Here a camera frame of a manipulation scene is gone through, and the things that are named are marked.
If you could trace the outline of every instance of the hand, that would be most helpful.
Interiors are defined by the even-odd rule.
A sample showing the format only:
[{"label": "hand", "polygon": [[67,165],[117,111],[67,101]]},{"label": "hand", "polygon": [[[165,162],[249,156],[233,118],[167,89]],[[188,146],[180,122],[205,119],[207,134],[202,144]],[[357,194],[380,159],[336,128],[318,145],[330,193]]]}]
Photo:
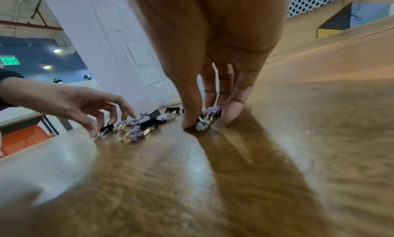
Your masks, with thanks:
[{"label": "hand", "polygon": [[269,53],[278,42],[289,0],[129,0],[165,74],[185,108],[183,128],[197,121],[204,83],[205,107],[215,104],[218,70],[222,121],[243,110]]},{"label": "hand", "polygon": [[110,112],[108,124],[114,124],[118,120],[114,104],[119,105],[122,120],[126,120],[128,116],[135,118],[133,109],[121,96],[87,87],[10,77],[0,83],[0,95],[9,104],[73,120],[82,125],[91,138],[95,138],[104,126],[104,113],[100,111],[102,109]]}]

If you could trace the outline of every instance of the yellow panel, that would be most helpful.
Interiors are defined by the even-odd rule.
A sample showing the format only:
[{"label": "yellow panel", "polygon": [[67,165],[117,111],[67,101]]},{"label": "yellow panel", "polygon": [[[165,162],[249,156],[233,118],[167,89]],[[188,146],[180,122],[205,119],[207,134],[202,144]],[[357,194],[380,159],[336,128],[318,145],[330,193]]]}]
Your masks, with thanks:
[{"label": "yellow panel", "polygon": [[317,38],[331,36],[331,35],[341,32],[341,31],[342,30],[317,29]]}]

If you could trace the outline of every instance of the exit sign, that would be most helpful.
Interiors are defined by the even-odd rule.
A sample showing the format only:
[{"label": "exit sign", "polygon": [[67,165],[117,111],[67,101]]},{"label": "exit sign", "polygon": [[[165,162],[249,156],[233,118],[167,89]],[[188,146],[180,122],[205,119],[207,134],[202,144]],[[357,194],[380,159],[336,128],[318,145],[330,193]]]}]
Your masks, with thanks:
[{"label": "exit sign", "polygon": [[16,57],[0,57],[0,62],[4,66],[20,65],[21,64]]}]

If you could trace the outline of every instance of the black sleeve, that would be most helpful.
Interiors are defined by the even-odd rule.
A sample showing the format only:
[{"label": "black sleeve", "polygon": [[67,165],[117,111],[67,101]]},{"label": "black sleeve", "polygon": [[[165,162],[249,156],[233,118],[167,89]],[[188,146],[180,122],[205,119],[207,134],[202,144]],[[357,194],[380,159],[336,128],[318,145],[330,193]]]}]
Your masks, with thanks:
[{"label": "black sleeve", "polygon": [[[2,82],[4,79],[7,79],[9,77],[24,78],[21,74],[18,74],[17,72],[8,71],[8,70],[0,68],[0,82]],[[8,107],[13,107],[13,105],[2,101],[1,94],[0,94],[0,111],[6,109]]]}]

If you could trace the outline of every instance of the wooden table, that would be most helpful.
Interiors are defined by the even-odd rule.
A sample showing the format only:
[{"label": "wooden table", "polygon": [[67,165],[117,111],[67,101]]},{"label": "wooden table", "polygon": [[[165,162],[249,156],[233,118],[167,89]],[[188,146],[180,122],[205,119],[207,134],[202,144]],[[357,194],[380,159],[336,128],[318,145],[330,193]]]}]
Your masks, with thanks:
[{"label": "wooden table", "polygon": [[[380,41],[387,55],[393,36]],[[339,50],[350,55],[344,77],[361,66],[394,72],[387,56],[368,59],[377,45],[354,52],[352,42],[317,50],[321,62],[309,53],[305,72]],[[6,157],[1,236],[393,236],[394,80],[335,72],[335,81],[258,81],[228,128],[184,132],[178,119],[138,144],[91,141],[80,129]]]}]

